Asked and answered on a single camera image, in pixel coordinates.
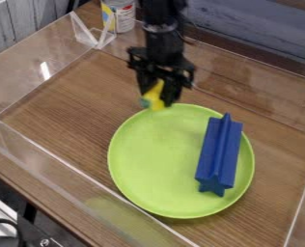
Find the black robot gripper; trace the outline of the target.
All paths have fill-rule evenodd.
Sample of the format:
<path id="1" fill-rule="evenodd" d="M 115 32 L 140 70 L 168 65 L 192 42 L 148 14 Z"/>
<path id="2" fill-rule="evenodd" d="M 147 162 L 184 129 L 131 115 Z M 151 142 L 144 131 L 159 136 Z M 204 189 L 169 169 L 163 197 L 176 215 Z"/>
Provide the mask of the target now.
<path id="1" fill-rule="evenodd" d="M 183 25 L 141 25 L 144 46 L 129 46 L 128 68 L 136 73 L 137 88 L 144 95 L 163 79 L 160 100 L 167 107 L 179 100 L 181 87 L 193 82 L 195 66 L 185 59 Z"/>

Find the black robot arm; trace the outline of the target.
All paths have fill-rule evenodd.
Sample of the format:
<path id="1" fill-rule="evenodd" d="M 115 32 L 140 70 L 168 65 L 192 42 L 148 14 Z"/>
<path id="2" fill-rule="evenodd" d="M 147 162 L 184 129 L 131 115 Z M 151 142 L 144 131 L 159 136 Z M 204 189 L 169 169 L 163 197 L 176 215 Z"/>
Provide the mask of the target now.
<path id="1" fill-rule="evenodd" d="M 184 58 L 187 0 L 139 0 L 144 46 L 127 49 L 144 108 L 161 110 L 193 83 L 193 64 Z"/>

